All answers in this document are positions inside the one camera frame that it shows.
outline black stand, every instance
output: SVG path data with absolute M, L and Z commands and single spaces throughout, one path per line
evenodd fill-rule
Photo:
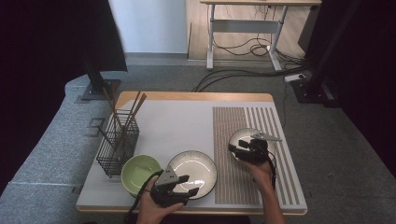
M 338 29 L 332 35 L 329 44 L 315 66 L 312 78 L 305 82 L 294 81 L 291 83 L 299 103 L 324 104 L 326 107 L 339 107 L 336 99 L 337 95 L 335 94 L 336 88 L 333 82 L 328 79 L 329 75 L 326 74 L 326 71 L 329 66 L 329 58 L 332 56 L 336 44 L 340 40 L 360 2 L 361 0 L 354 0 L 350 3 L 345 16 L 341 19 Z
M 330 82 L 323 82 L 321 88 L 317 92 L 310 93 L 307 91 L 309 82 L 307 81 L 292 81 L 294 94 L 300 104 L 323 104 L 326 107 L 338 108 L 340 107 L 337 101 L 337 95 L 332 90 Z
M 92 66 L 90 58 L 88 57 L 87 52 L 84 48 L 81 48 L 80 59 L 84 70 L 91 81 L 87 89 L 84 91 L 84 94 L 82 94 L 80 100 L 107 100 L 103 88 L 106 89 L 109 100 L 112 100 L 114 97 L 113 92 L 115 92 L 117 87 L 120 85 L 120 80 L 103 79 L 100 72 Z

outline table leg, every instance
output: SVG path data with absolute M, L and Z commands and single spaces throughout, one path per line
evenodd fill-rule
M 277 41 L 279 40 L 280 32 L 282 31 L 283 23 L 285 22 L 286 13 L 288 12 L 288 8 L 289 8 L 288 6 L 283 7 L 282 17 L 280 18 L 280 20 L 277 24 L 274 40 L 271 44 L 271 47 L 269 47 L 269 46 L 267 47 L 268 53 L 271 57 L 271 61 L 274 65 L 274 68 L 276 71 L 282 70 L 282 68 L 280 67 L 279 61 L 277 60 L 277 53 L 275 52 L 275 50 L 276 50 Z
M 207 47 L 206 69 L 213 69 L 213 25 L 215 23 L 215 6 L 210 5 L 209 46 Z

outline gray carpet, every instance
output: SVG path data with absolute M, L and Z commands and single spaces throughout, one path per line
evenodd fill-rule
M 102 73 L 121 80 L 118 93 L 191 91 L 207 74 L 194 65 L 136 65 L 128 73 Z M 0 198 L 0 223 L 121 223 L 123 214 L 76 209 L 100 143 L 90 122 L 105 119 L 106 125 L 110 115 L 105 101 L 78 100 L 88 84 L 83 76 L 65 86 L 61 108 Z M 298 104 L 290 84 L 285 91 L 283 77 L 231 77 L 205 91 L 274 96 L 308 205 L 307 215 L 287 217 L 289 223 L 396 223 L 396 180 L 341 109 Z M 250 219 L 262 223 L 262 216 Z

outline white desk frame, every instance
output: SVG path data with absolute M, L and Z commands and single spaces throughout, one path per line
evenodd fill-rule
M 316 6 L 320 1 L 211 1 L 201 0 L 201 3 L 211 6 L 210 25 L 209 25 L 209 45 L 207 49 L 206 68 L 213 69 L 213 33 L 265 33 L 273 34 L 274 39 L 271 46 L 267 46 L 272 64 L 276 71 L 281 71 L 279 60 L 277 59 L 276 45 L 285 22 L 286 13 L 289 6 Z M 259 6 L 282 6 L 282 16 L 279 21 L 242 21 L 242 20 L 216 20 L 216 5 L 259 5 Z

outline wire basket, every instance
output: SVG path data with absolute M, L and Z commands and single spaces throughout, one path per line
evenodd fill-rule
M 110 178 L 120 175 L 125 162 L 134 155 L 139 128 L 135 119 L 128 120 L 128 112 L 118 111 L 117 119 L 113 114 L 105 132 L 98 127 L 104 139 L 96 159 Z

